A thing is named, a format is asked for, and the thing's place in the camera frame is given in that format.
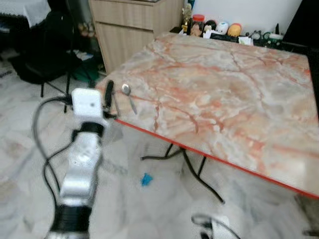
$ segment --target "table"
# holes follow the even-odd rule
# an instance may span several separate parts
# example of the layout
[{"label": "table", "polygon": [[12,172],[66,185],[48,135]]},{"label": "table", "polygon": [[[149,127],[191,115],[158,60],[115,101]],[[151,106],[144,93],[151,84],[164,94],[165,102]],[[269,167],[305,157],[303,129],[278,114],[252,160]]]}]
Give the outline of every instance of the table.
[{"label": "table", "polygon": [[25,16],[29,27],[41,23],[50,11],[47,0],[0,0],[0,14]]},{"label": "table", "polygon": [[[306,56],[165,33],[105,78],[118,122],[319,198],[319,123]],[[132,88],[138,110],[120,91]]]}]

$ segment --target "silver spoon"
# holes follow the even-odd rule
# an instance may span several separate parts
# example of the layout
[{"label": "silver spoon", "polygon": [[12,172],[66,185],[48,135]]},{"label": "silver spoon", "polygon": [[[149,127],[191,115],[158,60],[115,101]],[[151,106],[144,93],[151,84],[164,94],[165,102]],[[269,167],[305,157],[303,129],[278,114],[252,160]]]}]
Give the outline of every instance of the silver spoon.
[{"label": "silver spoon", "polygon": [[122,92],[129,97],[132,110],[133,110],[134,113],[137,115],[138,112],[137,112],[136,107],[135,107],[135,105],[134,105],[134,102],[132,101],[132,98],[131,98],[131,96],[130,96],[130,93],[131,93],[131,88],[130,88],[130,86],[129,86],[128,84],[123,84],[123,85],[122,85]]}]

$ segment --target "marble floor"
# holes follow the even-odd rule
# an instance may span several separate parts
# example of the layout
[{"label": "marble floor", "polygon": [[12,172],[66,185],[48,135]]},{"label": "marble floor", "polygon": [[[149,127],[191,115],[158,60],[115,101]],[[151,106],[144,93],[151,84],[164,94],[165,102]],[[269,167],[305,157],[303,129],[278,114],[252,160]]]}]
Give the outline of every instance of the marble floor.
[{"label": "marble floor", "polygon": [[[44,238],[52,222],[53,203],[44,186],[40,157],[31,136],[32,114],[41,101],[40,86],[19,79],[7,61],[0,62],[0,238]],[[65,78],[54,84],[64,87]],[[85,87],[72,81],[71,88]],[[57,91],[45,88],[45,97]],[[48,152],[70,140],[76,125],[72,112],[52,104],[40,118],[40,136]],[[226,223],[242,239],[306,239],[304,229],[318,223],[299,206],[300,196],[285,188],[209,160],[202,177],[225,199],[221,205],[191,175],[181,155],[168,161],[140,161],[147,154],[164,154],[168,143],[113,123],[103,137],[103,162],[91,216],[93,239],[199,239],[201,228],[191,222],[204,213]],[[67,152],[54,159],[60,181]],[[198,168],[200,156],[189,153]],[[141,186],[145,173],[153,177]],[[315,204],[312,199],[303,204]],[[215,239],[232,239],[213,225]]]}]

